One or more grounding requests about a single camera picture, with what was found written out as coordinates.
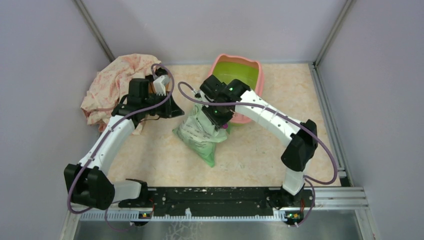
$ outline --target pink plastic tub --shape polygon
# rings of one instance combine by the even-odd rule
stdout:
[[[264,73],[262,72],[262,65],[258,61],[253,61],[242,56],[221,54],[213,63],[208,76],[212,74],[226,84],[230,83],[233,79],[238,79],[254,89],[257,95],[262,96]],[[247,124],[250,121],[250,118],[235,113],[230,122],[233,124]]]

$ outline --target green plastic bag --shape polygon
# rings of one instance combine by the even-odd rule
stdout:
[[[215,166],[217,143],[227,139],[226,130],[215,125],[202,111],[202,104],[195,103],[188,118],[172,132],[194,150],[211,168]]]

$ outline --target green liquid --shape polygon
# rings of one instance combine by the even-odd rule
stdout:
[[[229,84],[234,79],[238,79],[255,90],[259,70],[239,63],[221,61],[215,65],[212,74],[226,84]]]

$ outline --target beige floor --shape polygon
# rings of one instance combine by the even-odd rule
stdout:
[[[206,78],[210,65],[170,66],[175,80],[195,89]],[[264,64],[262,97],[283,113],[300,121],[311,119],[318,137],[329,140],[307,64]],[[193,103],[175,88],[175,102],[187,113]],[[109,171],[109,179],[146,181],[154,187],[265,187],[281,186],[286,167],[280,157],[285,148],[271,133],[254,122],[233,128],[228,139],[218,143],[215,167],[211,168],[173,133],[186,116],[147,121],[141,135],[132,135],[123,144]],[[319,146],[307,173],[328,181],[331,162]],[[340,186],[337,180],[332,184]]]

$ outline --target metal frame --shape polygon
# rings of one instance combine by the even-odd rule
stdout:
[[[104,54],[107,56],[110,62],[115,59],[111,49],[109,48],[106,40],[102,36],[100,30],[95,24],[93,18],[91,17],[89,11],[87,10],[83,0],[72,0],[82,17],[84,18],[87,26],[93,33],[98,44],[104,51]],[[331,148],[338,160],[338,175],[340,181],[345,182],[344,185],[350,185],[352,187],[316,187],[316,207],[313,211],[343,211],[343,210],[355,210],[358,228],[362,234],[362,238],[365,240],[377,240],[380,239],[378,236],[377,227],[374,223],[374,219],[371,215],[371,211],[368,205],[368,201],[365,195],[365,192],[362,187],[353,187],[352,175],[349,171],[349,166],[347,164],[347,157],[341,143],[340,134],[334,120],[333,112],[326,94],[325,85],[323,83],[322,76],[320,74],[319,66],[324,59],[326,53],[331,47],[334,39],[336,38],[338,32],[340,31],[344,20],[346,19],[347,14],[352,9],[352,6],[356,0],[346,0],[337,20],[335,21],[328,37],[325,40],[324,45],[322,46],[316,60],[313,63],[309,63],[309,69],[312,76],[313,84],[316,90],[316,95],[318,97],[319,106],[321,108],[325,127],[328,132],[328,137],[330,140]],[[75,209],[83,208],[82,206],[74,205]],[[293,211],[298,208],[285,207],[281,211]],[[117,205],[109,208],[108,217],[114,221],[130,221],[134,220],[138,216],[138,213],[145,211],[143,208],[126,208],[125,210],[119,208]],[[60,235],[61,240],[72,240],[74,239],[78,222],[79,221],[93,221],[100,217],[104,217],[104,211],[92,209],[87,213],[82,215],[74,215],[69,211],[67,212],[65,222],[63,224],[62,233]],[[252,218],[254,221],[272,221],[271,218]],[[205,221],[205,219],[193,218],[191,216],[185,216],[182,218],[167,218],[166,217],[153,217],[152,221]],[[217,219],[219,221],[229,221],[230,219]]]
[[[106,43],[105,38],[103,38],[102,33],[100,32],[99,28],[94,22],[83,0],[72,0],[72,1],[75,4],[76,8],[78,8],[79,13],[81,14],[82,18],[85,20],[87,27],[93,33],[95,39],[97,40],[99,46],[103,50],[106,57],[109,59],[110,62],[113,62],[113,60],[115,60],[115,56],[112,53],[111,49],[109,48],[108,44]]]
[[[346,19],[346,16],[352,9],[353,5],[355,4],[356,0],[347,0],[344,3],[343,8],[341,9],[340,13],[338,14],[338,17],[332,26],[329,35],[327,36],[324,45],[322,46],[321,50],[318,53],[318,56],[316,57],[316,60],[314,62],[315,66],[319,66],[323,58],[325,57],[327,51],[331,47],[331,44],[333,43],[334,39],[336,38],[337,34],[340,31],[340,28],[342,27],[343,22]]]
[[[345,211],[355,210],[358,218],[358,228],[363,239],[376,239],[375,227],[369,224],[370,214],[368,201],[362,187],[315,187],[315,207],[313,211]],[[76,210],[86,208],[85,206],[73,204]],[[117,204],[111,206],[107,217],[114,222],[281,222],[284,220],[285,211],[296,211],[299,208],[283,207],[279,211],[275,210],[272,216],[251,216],[251,217],[194,217],[190,213],[186,216],[161,216],[151,219],[139,218],[140,213],[151,211],[151,208],[119,208]],[[103,221],[105,211],[91,209],[81,215],[67,212],[65,223],[63,224],[61,240],[73,240],[77,231],[79,221]]]

